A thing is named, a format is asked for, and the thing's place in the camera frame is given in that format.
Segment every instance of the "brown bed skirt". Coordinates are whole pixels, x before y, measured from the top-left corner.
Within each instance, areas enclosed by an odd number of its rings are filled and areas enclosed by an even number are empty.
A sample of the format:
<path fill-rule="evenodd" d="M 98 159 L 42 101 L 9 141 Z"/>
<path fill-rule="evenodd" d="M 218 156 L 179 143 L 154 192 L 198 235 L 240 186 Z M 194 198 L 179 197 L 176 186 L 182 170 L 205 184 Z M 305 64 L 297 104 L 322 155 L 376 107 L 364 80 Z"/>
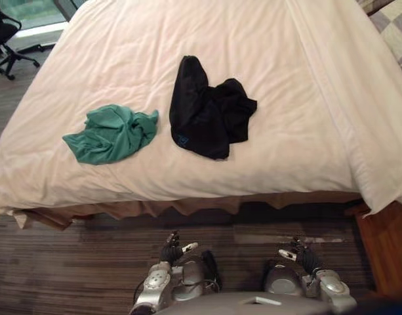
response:
<path fill-rule="evenodd" d="M 257 194 L 250 196 L 229 196 L 223 198 L 187 198 L 173 201 L 121 201 L 113 203 L 95 203 L 73 205 L 58 208 L 35 208 L 22 210 L 28 219 L 39 221 L 53 228 L 67 228 L 73 218 L 85 217 L 97 213 L 107 213 L 120 220 L 125 217 L 137 217 L 149 214 L 153 217 L 173 207 L 183 215 L 190 215 L 202 209 L 223 209 L 236 214 L 242 203 L 261 201 L 277 209 L 300 203 L 345 203 L 361 198 L 352 192 L 286 192 L 280 194 Z"/>

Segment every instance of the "pillow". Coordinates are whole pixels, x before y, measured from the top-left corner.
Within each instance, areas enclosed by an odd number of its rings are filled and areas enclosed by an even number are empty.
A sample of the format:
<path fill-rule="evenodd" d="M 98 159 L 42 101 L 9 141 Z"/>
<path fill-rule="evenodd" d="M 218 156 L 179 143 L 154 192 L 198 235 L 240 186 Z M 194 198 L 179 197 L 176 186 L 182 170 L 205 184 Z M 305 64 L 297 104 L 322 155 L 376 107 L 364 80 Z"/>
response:
<path fill-rule="evenodd" d="M 380 10 L 385 5 L 388 5 L 393 0 L 357 0 L 359 5 L 364 9 L 365 13 L 370 14 Z"/>
<path fill-rule="evenodd" d="M 370 19 L 402 67 L 402 0 L 395 0 Z"/>

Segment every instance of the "green shirt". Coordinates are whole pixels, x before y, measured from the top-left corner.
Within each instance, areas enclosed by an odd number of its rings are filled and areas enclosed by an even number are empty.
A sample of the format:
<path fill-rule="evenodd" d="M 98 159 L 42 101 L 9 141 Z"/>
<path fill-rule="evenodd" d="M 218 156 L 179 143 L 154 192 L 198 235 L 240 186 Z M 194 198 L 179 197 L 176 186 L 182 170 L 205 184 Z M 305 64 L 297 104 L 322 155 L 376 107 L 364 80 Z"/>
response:
<path fill-rule="evenodd" d="M 125 159 L 153 140 L 159 112 L 134 113 L 130 108 L 110 104 L 87 114 L 85 129 L 62 138 L 78 162 L 93 165 Z"/>

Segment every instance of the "brown carpet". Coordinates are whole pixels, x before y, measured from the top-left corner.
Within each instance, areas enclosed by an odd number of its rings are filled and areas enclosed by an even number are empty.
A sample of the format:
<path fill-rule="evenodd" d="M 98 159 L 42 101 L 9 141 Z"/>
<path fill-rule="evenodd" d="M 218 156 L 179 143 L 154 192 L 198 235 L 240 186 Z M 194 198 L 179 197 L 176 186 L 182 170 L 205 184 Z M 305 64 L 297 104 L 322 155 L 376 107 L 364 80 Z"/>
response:
<path fill-rule="evenodd" d="M 31 55 L 43 62 L 48 52 Z M 0 134 L 36 72 L 21 61 L 14 66 L 16 81 L 0 76 Z M 159 246 L 173 229 L 180 229 L 182 243 L 199 242 L 214 252 L 226 291 L 258 290 L 264 262 L 278 259 L 277 250 L 291 236 L 310 238 L 325 266 L 359 299 L 373 280 L 355 221 L 343 216 L 344 208 L 276 211 L 251 203 L 237 216 L 209 210 L 183 217 L 172 209 L 156 219 L 98 215 L 64 232 L 39 223 L 19 230 L 11 218 L 0 217 L 0 315 L 127 314 L 134 287 L 157 262 Z"/>

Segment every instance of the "bed sheet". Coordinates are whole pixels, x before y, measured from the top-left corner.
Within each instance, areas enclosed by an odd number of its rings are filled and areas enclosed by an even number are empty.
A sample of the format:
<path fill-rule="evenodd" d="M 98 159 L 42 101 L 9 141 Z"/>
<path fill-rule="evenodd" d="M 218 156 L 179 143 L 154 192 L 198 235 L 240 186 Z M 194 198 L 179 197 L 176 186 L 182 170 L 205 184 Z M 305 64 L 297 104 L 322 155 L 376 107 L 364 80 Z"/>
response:
<path fill-rule="evenodd" d="M 184 55 L 258 101 L 226 161 L 172 141 Z M 156 137 L 118 163 L 78 163 L 62 136 L 111 103 L 158 110 Z M 88 1 L 0 139 L 0 213 L 320 190 L 360 192 L 373 213 L 402 201 L 402 72 L 354 0 Z"/>

